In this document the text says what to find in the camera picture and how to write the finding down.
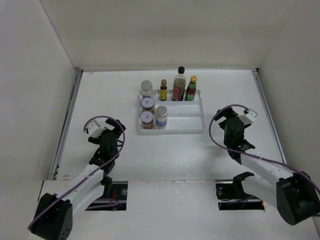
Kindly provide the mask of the small spice jar white lid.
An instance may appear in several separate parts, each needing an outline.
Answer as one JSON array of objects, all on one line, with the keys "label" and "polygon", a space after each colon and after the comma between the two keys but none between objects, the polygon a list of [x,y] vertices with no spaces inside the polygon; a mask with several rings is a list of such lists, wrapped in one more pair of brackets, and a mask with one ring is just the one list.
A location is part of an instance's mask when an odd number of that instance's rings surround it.
[{"label": "small spice jar white lid", "polygon": [[154,127],[154,116],[150,111],[144,111],[141,116],[140,120],[142,123],[142,127],[144,130],[151,130]]}]

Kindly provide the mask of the red chili sauce bottle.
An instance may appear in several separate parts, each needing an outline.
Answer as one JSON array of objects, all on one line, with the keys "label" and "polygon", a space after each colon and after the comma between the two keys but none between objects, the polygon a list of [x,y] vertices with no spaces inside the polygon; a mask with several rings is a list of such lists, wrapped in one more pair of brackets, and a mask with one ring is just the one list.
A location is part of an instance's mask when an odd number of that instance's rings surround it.
[{"label": "red chili sauce bottle", "polygon": [[198,77],[196,75],[192,75],[190,77],[190,82],[188,84],[188,87],[186,89],[185,93],[185,101],[193,101],[195,99],[196,90],[197,90],[197,80]]}]

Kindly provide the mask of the white powder jar silver lid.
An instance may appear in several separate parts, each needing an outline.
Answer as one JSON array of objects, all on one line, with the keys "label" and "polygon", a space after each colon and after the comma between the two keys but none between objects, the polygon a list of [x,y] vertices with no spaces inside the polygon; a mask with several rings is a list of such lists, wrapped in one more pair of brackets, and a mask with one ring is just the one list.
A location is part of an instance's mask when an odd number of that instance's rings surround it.
[{"label": "white powder jar silver lid", "polygon": [[168,123],[168,109],[164,105],[160,105],[156,108],[155,111],[155,122],[157,129],[165,129]]}]

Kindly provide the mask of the dark soy sauce bottle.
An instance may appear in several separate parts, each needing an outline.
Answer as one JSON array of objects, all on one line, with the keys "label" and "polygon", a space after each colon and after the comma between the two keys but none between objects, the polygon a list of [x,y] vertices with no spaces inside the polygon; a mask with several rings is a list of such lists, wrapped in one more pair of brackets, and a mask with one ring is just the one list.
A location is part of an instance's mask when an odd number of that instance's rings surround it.
[{"label": "dark soy sauce bottle", "polygon": [[180,66],[178,68],[178,74],[173,81],[173,92],[172,100],[173,101],[182,101],[184,98],[185,87],[186,87],[186,78],[185,78],[185,68]]}]

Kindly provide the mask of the small yellow label bottle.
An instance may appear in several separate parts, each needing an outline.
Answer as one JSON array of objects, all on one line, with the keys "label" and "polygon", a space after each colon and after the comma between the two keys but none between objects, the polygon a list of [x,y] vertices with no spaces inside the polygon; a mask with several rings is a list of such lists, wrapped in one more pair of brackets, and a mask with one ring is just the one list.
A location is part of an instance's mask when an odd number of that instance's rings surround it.
[{"label": "small yellow label bottle", "polygon": [[161,84],[160,84],[160,95],[159,95],[159,99],[161,101],[166,101],[167,100],[167,80],[166,79],[162,79],[161,80]]}]

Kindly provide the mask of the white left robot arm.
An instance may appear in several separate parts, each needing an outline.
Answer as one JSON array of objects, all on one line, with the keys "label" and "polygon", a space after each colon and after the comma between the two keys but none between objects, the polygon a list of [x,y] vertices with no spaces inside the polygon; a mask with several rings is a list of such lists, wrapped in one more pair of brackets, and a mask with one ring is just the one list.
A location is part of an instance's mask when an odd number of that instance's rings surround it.
[{"label": "white left robot arm", "polygon": [[124,184],[113,183],[109,173],[124,147],[126,127],[118,119],[103,117],[106,126],[93,126],[91,118],[84,126],[88,141],[98,146],[84,170],[58,193],[45,193],[38,202],[27,229],[44,240],[66,240],[74,217],[84,211],[124,209],[127,195]]}]

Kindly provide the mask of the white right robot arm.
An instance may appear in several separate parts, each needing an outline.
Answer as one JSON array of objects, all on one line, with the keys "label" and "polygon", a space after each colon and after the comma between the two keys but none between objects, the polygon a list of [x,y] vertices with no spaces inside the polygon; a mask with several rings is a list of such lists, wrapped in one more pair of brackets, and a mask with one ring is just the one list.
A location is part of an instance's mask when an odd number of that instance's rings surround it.
[{"label": "white right robot arm", "polygon": [[310,176],[283,162],[259,156],[255,146],[245,139],[245,129],[253,120],[246,115],[233,115],[219,123],[224,131],[222,148],[249,169],[233,178],[233,194],[238,198],[253,195],[269,203],[291,226],[319,216],[320,189]]}]

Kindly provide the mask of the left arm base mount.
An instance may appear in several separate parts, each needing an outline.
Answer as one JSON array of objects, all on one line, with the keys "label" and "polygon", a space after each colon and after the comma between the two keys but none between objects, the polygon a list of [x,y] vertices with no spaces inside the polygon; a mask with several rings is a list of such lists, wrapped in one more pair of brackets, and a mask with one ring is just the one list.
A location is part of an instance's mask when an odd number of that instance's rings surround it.
[{"label": "left arm base mount", "polygon": [[103,195],[94,200],[87,211],[126,211],[128,182],[114,181]]}]

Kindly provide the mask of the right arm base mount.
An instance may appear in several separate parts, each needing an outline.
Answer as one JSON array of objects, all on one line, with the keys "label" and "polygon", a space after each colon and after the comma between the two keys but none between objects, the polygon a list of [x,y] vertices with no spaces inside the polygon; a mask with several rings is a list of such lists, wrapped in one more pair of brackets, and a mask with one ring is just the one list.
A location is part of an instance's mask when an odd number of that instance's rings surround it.
[{"label": "right arm base mount", "polygon": [[216,197],[220,211],[265,210],[264,201],[245,193],[242,182],[254,176],[252,172],[243,172],[232,180],[216,180]]}]

